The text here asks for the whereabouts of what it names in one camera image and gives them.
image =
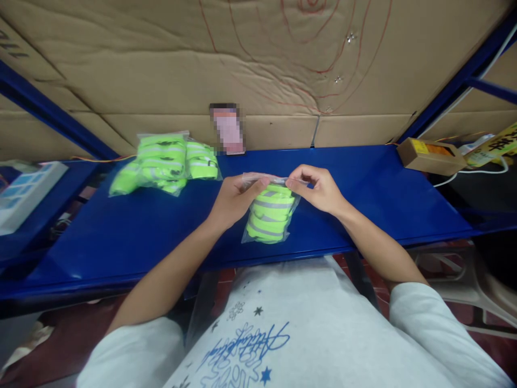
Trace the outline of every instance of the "blue metal table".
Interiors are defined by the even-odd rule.
[[[301,163],[327,168],[344,196],[403,245],[466,238],[472,227],[395,146],[250,151],[219,158],[223,176],[247,171],[287,176]],[[220,182],[191,181],[179,198],[139,189],[108,198],[112,171],[36,270],[4,297],[127,285],[140,279],[208,215]],[[301,200],[285,242],[241,244],[247,216],[218,241],[202,269],[249,266],[353,250],[344,228]]]
[[[0,268],[37,258],[38,240],[45,238],[50,226],[66,210],[70,202],[86,186],[98,169],[88,162],[64,162],[68,170],[48,192],[41,203],[13,233],[0,236]]]

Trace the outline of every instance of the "white cable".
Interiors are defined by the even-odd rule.
[[[513,26],[512,30],[510,31],[510,33],[508,34],[508,36],[506,37],[505,41],[502,43],[501,47],[499,48],[499,51],[495,54],[495,57],[494,59],[492,59],[492,61],[489,63],[489,65],[481,72],[481,74],[479,75],[478,79],[481,79],[483,78],[484,76],[486,76],[486,73],[489,72],[489,70],[492,68],[492,66],[494,66],[495,62],[499,59],[499,57],[502,55],[503,51],[505,50],[506,46],[508,45],[508,43],[510,42],[510,40],[512,39],[513,37],[513,34],[515,34],[515,32],[517,31],[517,23]],[[444,110],[440,116],[438,116],[437,118],[435,118],[433,120],[432,123],[430,123],[428,125],[428,127],[425,129],[424,132],[422,132],[417,138],[421,138],[428,130],[430,130],[432,127],[434,127],[436,125],[436,123],[438,121],[440,121],[443,116],[445,116],[447,113],[449,113],[451,110],[453,110],[454,108],[456,108],[456,106],[462,102],[465,97],[467,97],[467,95],[472,91],[472,87],[469,87],[466,91],[464,91],[459,97],[458,99],[450,106],[448,107],[446,110]]]
[[[502,171],[485,171],[485,170],[478,170],[478,171],[458,171],[453,176],[451,176],[449,179],[447,179],[445,182],[438,183],[437,185],[434,185],[434,187],[443,186],[444,184],[448,184],[451,182],[454,178],[458,176],[458,173],[461,174],[504,174],[508,171],[508,163],[506,163],[505,158],[501,156],[501,163],[504,167]]]
[[[434,187],[443,186],[444,184],[448,184],[450,181],[452,181],[454,178],[458,176],[458,173],[455,173],[453,176],[451,176],[449,179],[447,179],[445,182],[438,183],[437,185],[433,185]]]
[[[504,167],[501,171],[485,171],[485,170],[476,170],[476,171],[458,171],[462,174],[504,174],[508,171],[508,163],[506,163],[505,158],[503,156],[500,157],[502,166]]]

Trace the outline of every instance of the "blurred phone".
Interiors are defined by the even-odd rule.
[[[237,104],[212,103],[210,117],[217,131],[222,150],[226,155],[243,155],[246,153],[242,122]]]

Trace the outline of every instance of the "packaged vest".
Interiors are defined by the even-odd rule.
[[[244,229],[242,243],[258,241],[276,244],[285,241],[289,235],[287,228],[300,201],[300,196],[285,186],[287,178],[249,172],[242,175],[244,188],[247,189],[261,177],[270,180],[250,206],[248,223]]]
[[[192,138],[187,140],[186,164],[188,179],[222,180],[214,149]]]
[[[178,197],[187,184],[188,134],[188,131],[183,131],[138,135],[140,144],[136,159],[118,172],[110,186],[109,196],[127,195],[142,186],[158,188]]]

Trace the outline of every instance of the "power strip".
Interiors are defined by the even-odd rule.
[[[67,169],[60,162],[49,162],[16,178],[0,194],[0,235],[16,232]]]

